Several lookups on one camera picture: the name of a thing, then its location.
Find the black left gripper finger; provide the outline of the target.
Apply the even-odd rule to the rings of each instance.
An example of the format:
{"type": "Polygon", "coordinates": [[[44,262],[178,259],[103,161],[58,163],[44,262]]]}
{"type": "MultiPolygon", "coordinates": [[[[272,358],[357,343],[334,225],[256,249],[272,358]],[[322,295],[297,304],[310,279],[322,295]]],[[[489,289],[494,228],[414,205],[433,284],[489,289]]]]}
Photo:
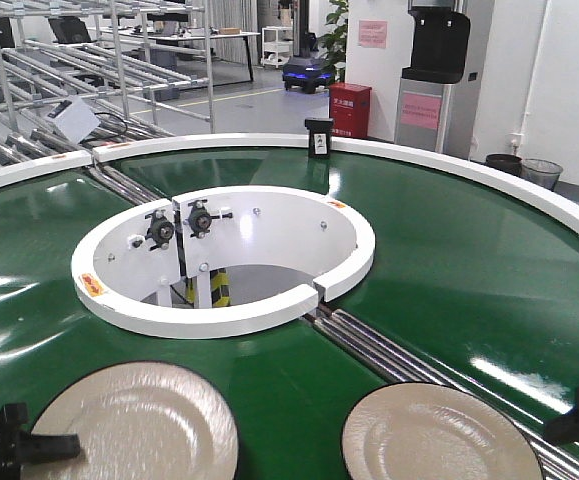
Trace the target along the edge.
{"type": "Polygon", "coordinates": [[[35,435],[21,432],[18,439],[20,463],[50,463],[76,458],[81,452],[77,434],[35,435]]]}

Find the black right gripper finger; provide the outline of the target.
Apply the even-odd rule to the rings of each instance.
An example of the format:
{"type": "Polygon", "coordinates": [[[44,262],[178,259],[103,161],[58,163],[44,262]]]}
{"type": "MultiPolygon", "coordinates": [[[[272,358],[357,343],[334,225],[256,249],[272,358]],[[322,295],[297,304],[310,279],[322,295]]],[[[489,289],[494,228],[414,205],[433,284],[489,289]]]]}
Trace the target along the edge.
{"type": "Polygon", "coordinates": [[[579,442],[579,420],[575,418],[554,418],[545,423],[543,439],[552,445],[579,442]]]}

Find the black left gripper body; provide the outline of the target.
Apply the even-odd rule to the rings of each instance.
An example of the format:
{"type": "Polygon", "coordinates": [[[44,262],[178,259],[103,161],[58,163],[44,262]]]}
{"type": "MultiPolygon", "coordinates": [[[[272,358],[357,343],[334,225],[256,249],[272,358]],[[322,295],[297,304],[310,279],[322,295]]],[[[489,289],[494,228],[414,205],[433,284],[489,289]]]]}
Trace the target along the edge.
{"type": "Polygon", "coordinates": [[[25,403],[9,403],[0,409],[0,479],[19,479],[23,462],[23,440],[28,421],[25,403]]]}

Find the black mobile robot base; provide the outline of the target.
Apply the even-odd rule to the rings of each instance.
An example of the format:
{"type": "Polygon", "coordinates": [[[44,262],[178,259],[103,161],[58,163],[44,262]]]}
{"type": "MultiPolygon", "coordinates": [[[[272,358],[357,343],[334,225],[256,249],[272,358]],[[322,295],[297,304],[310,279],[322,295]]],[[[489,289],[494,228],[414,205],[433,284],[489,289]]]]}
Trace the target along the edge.
{"type": "Polygon", "coordinates": [[[282,80],[286,90],[298,86],[304,93],[313,94],[317,87],[331,85],[335,75],[320,58],[292,56],[282,68],[282,80]]]}

